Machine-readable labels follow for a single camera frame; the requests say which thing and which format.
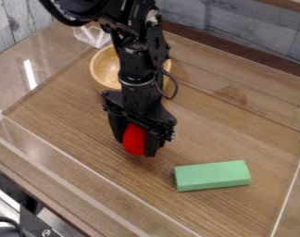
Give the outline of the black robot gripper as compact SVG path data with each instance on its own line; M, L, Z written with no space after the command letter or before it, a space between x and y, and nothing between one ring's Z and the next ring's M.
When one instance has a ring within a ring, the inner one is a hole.
M122 89L104 90L103 109L108 113L108 124L115 140L122 143L128 123L146 130L144 155L153 157L166 141L174 139L177 118L162 104L170 100L163 93L165 79L124 81Z

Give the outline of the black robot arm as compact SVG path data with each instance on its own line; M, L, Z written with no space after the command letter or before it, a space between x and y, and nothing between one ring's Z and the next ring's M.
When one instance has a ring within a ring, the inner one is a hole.
M70 27L95 21L110 34L119 58L118 90L104 90L103 109L115 140L134 156L153 157L174 138L177 118L162 101L163 68L171 46L163 36L157 0L39 0L52 17Z

